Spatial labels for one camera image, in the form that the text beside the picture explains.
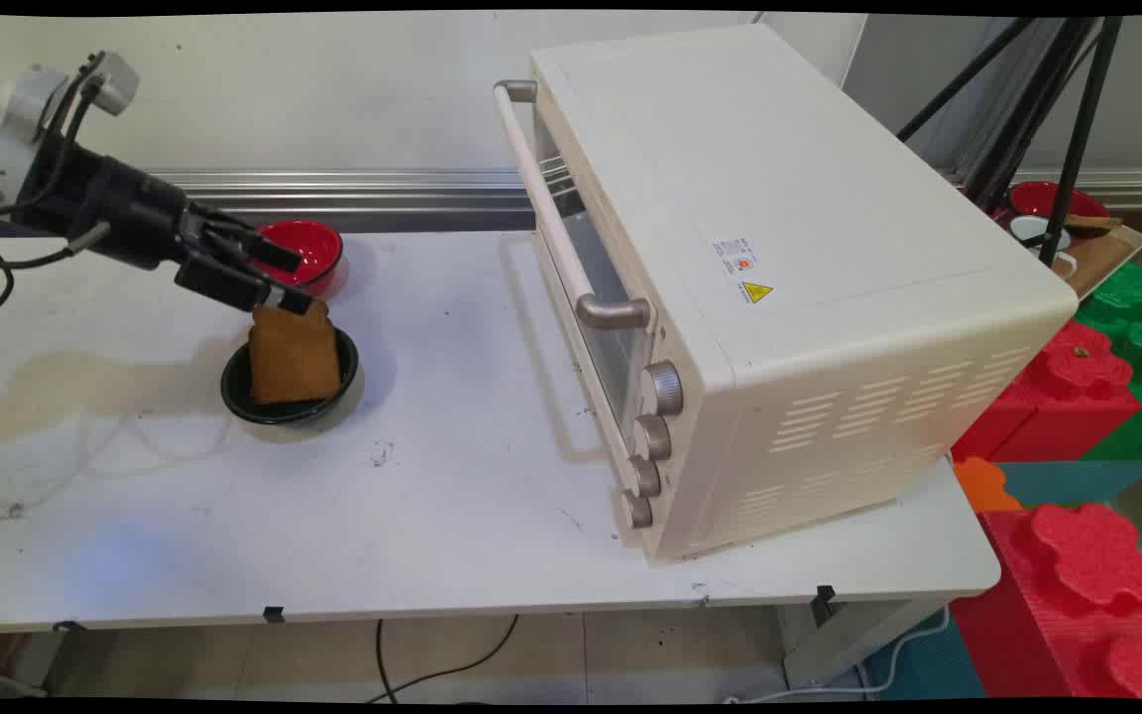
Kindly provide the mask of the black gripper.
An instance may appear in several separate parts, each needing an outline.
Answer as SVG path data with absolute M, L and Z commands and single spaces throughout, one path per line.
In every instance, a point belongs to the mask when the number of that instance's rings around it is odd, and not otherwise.
M 178 235 L 188 204 L 184 190 L 170 182 L 75 144 L 69 149 L 55 188 L 35 204 L 18 209 L 18 223 L 67 241 L 107 223 L 107 235 L 89 247 L 99 256 L 140 270 L 154 270 L 164 260 L 178 263 L 174 284 L 242 312 L 251 313 L 259 306 L 297 315 L 308 312 L 316 302 L 309 292 L 194 252 L 194 241 Z M 199 218 L 202 244 L 235 264 L 290 275 L 301 264 L 300 252 L 274 243 L 230 212 L 192 203 L 190 216 Z

